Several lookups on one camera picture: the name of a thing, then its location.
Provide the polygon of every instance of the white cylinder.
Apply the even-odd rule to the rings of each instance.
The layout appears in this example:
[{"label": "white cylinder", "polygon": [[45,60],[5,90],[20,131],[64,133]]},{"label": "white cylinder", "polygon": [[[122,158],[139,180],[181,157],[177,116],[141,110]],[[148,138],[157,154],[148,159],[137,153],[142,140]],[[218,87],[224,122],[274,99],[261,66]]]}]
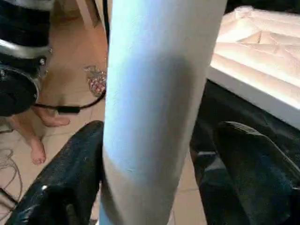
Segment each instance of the white cylinder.
[{"label": "white cylinder", "polygon": [[101,225],[167,224],[225,5],[113,2]]}]

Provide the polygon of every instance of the person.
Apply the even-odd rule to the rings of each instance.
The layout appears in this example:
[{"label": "person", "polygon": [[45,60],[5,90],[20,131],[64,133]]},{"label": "person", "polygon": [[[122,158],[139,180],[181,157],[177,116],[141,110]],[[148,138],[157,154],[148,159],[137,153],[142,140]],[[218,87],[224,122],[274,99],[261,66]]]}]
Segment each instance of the person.
[{"label": "person", "polygon": [[[47,109],[32,107],[32,110],[47,127],[61,127],[70,123],[69,118],[52,116]],[[32,124],[24,119],[22,113],[8,117],[7,120],[31,147],[31,160],[33,164],[39,165],[44,163],[46,161],[45,149],[40,138],[35,134]]]}]

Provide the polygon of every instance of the beige floor tile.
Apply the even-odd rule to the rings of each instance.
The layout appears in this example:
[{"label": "beige floor tile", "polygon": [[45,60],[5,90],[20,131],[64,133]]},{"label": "beige floor tile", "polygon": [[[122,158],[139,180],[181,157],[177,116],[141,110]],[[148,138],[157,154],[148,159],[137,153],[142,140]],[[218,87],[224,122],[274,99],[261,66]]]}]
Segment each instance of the beige floor tile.
[{"label": "beige floor tile", "polygon": [[85,38],[77,43],[78,46],[66,49],[70,52],[69,56],[66,56],[63,50],[53,55],[43,93],[70,94],[89,90],[83,69],[89,65],[96,65],[98,61],[88,33],[84,34]]},{"label": "beige floor tile", "polygon": [[93,107],[92,117],[90,120],[104,121],[104,119],[105,119],[105,99],[103,99]]},{"label": "beige floor tile", "polygon": [[176,225],[206,225],[199,191],[178,192],[174,205]]},{"label": "beige floor tile", "polygon": [[185,159],[178,190],[198,190],[198,186],[195,180],[194,165],[189,152],[187,153],[187,157]]},{"label": "beige floor tile", "polygon": [[170,219],[167,225],[175,225],[175,217],[174,217],[174,211],[172,210],[170,214]]},{"label": "beige floor tile", "polygon": [[0,134],[0,143],[2,142],[14,142],[19,141],[21,139],[21,135],[15,130],[12,133]]},{"label": "beige floor tile", "polygon": [[[95,100],[93,95],[89,92],[79,92],[76,94],[59,95],[60,103],[66,105],[84,105]],[[67,114],[65,116],[71,119],[71,123],[64,127],[47,127],[45,136],[58,134],[74,134],[85,124],[90,122],[92,108],[81,110],[79,114]]]}]

